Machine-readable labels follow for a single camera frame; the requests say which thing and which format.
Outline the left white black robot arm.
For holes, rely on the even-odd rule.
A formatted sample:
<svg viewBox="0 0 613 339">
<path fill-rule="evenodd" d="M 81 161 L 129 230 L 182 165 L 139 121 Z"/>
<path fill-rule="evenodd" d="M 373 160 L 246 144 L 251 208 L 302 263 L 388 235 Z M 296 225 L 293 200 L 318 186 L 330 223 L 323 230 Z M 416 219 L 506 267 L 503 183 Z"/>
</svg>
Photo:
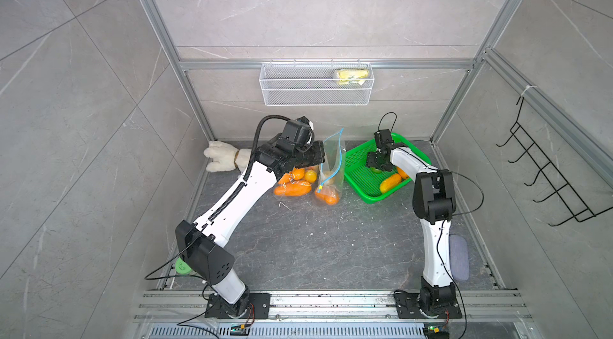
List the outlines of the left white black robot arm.
<svg viewBox="0 0 613 339">
<path fill-rule="evenodd" d="M 178 224 L 177 257 L 206 281 L 228 315 L 240 317 L 249 306 L 249 289 L 233 269 L 234 256 L 225 249 L 236 227 L 284 175 L 324 162 L 323 142 L 316 139 L 307 117 L 267 115 L 255 129 L 241 176 L 196 221 Z"/>
</svg>

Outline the clear zip-top bag blue zipper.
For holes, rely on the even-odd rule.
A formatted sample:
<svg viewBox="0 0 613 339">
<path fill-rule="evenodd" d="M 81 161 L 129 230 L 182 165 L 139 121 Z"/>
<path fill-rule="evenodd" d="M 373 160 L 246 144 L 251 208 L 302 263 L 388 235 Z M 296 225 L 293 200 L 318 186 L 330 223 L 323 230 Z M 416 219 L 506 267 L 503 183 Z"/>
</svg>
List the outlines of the clear zip-top bag blue zipper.
<svg viewBox="0 0 613 339">
<path fill-rule="evenodd" d="M 319 167 L 295 168 L 285 174 L 274 188 L 277 197 L 301 197 L 311 192 L 318 181 Z"/>
</svg>

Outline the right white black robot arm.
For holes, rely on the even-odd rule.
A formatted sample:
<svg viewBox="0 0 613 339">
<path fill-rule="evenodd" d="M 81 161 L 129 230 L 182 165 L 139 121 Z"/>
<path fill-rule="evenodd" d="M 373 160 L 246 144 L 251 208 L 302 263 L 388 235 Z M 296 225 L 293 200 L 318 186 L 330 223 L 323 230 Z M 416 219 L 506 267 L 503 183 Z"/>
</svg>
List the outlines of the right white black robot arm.
<svg viewBox="0 0 613 339">
<path fill-rule="evenodd" d="M 425 266 L 418 297 L 420 312 L 427 318 L 457 312 L 465 317 L 461 292 L 450 269 L 450 227 L 457 210 L 453 171 L 439 169 L 396 142 L 390 129 L 374 133 L 376 149 L 367 154 L 366 165 L 380 171 L 402 171 L 414 184 L 413 212 L 423 233 Z"/>
</svg>

